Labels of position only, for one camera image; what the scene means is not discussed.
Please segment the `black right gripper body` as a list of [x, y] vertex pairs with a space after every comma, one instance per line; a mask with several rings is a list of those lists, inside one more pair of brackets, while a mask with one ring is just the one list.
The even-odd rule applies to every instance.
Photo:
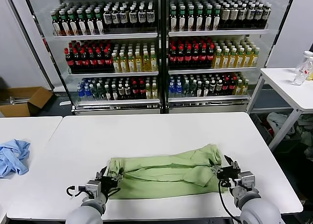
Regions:
[[217, 170], [217, 178], [219, 180], [237, 179], [241, 169], [239, 167], [227, 166]]

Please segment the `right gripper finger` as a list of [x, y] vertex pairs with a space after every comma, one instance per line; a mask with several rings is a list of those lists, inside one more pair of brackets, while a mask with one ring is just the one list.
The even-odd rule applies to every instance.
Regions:
[[211, 168], [212, 173], [218, 173], [219, 171], [221, 171], [222, 169], [221, 162], [214, 163], [213, 160], [209, 159], [209, 163], [211, 165], [210, 168]]
[[234, 161], [231, 157], [224, 155], [226, 162], [228, 163], [227, 169], [240, 169], [238, 162]]

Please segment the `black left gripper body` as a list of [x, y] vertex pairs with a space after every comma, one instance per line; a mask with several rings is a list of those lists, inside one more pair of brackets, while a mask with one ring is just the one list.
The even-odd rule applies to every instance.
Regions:
[[116, 190], [118, 187], [118, 181], [116, 178], [103, 176], [100, 181], [101, 192], [103, 194], [109, 194], [110, 192]]

